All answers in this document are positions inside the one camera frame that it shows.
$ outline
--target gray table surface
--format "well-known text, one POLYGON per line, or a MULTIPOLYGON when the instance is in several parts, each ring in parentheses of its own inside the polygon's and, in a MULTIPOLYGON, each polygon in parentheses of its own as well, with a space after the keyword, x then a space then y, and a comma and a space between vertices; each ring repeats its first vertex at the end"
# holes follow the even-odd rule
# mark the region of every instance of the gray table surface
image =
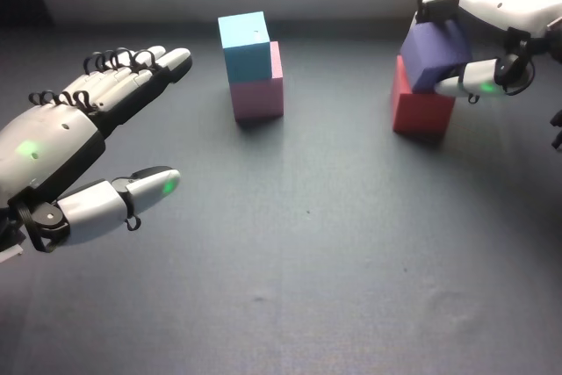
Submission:
POLYGON ((250 128, 214 29, 0 33, 2 126, 93 50, 195 61, 77 183, 180 169, 141 230, 0 265, 0 373, 562 373, 562 68, 539 58, 526 93, 458 101, 436 147, 391 130, 403 28, 290 29, 271 30, 285 116, 250 128))

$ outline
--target robotic hand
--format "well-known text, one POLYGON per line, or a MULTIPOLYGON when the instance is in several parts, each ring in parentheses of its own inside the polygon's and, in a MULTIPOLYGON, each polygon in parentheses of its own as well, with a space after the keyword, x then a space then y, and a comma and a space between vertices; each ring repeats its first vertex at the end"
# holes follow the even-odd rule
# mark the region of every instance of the robotic hand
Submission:
MULTIPOLYGON (((487 61, 467 63, 435 86, 435 92, 451 97, 480 97, 519 94, 535 78, 535 54, 550 53, 562 63, 562 0, 418 0, 413 25, 468 18, 499 32, 505 54, 487 61)), ((562 126, 562 112, 551 121, 562 126)), ((552 143, 562 145, 562 133, 552 143)))
POLYGON ((32 93, 34 107, 0 132, 0 262, 21 253, 25 236, 52 252, 126 224, 176 188, 177 170, 153 167, 101 180, 60 197, 104 153, 104 140, 190 70, 191 53, 163 47, 94 53, 60 94, 32 93))

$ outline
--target pink cube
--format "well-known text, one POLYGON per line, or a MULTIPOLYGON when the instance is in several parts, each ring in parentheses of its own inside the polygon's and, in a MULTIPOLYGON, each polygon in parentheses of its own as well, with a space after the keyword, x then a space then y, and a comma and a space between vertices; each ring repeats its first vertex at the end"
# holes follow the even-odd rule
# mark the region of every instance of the pink cube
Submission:
POLYGON ((283 116, 283 69, 277 41, 271 42, 271 74, 271 79, 230 84, 236 120, 283 116))

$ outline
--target stacked blocks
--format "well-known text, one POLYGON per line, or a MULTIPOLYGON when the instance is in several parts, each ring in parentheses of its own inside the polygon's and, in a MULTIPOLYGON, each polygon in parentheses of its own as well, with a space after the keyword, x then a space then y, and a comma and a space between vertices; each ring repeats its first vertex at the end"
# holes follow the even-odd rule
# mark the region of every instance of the stacked blocks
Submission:
POLYGON ((279 44, 270 42, 263 12, 219 18, 236 120, 283 116, 279 44))
POLYGON ((458 23, 414 25, 402 45, 408 80, 414 92, 433 91, 456 66, 472 61, 471 49, 458 23))
POLYGON ((455 98, 436 94, 434 86, 471 60, 468 42, 456 21, 412 26, 396 61, 393 130, 443 136, 455 98))

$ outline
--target block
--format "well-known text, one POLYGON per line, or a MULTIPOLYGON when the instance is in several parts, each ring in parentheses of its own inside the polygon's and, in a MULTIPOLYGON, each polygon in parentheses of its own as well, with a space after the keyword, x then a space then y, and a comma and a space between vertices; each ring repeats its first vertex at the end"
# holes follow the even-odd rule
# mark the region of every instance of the block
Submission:
POLYGON ((403 134, 445 135, 454 97, 414 94, 401 56, 396 60, 393 84, 393 131, 403 134))
POLYGON ((251 83, 230 83, 230 95, 236 120, 283 116, 283 68, 279 43, 271 43, 272 78, 251 83))
POLYGON ((435 84, 456 66, 472 61, 469 43, 454 20, 414 25, 400 55, 414 92, 432 92, 435 84))
POLYGON ((230 83, 271 79, 270 35, 263 12, 219 18, 230 83))

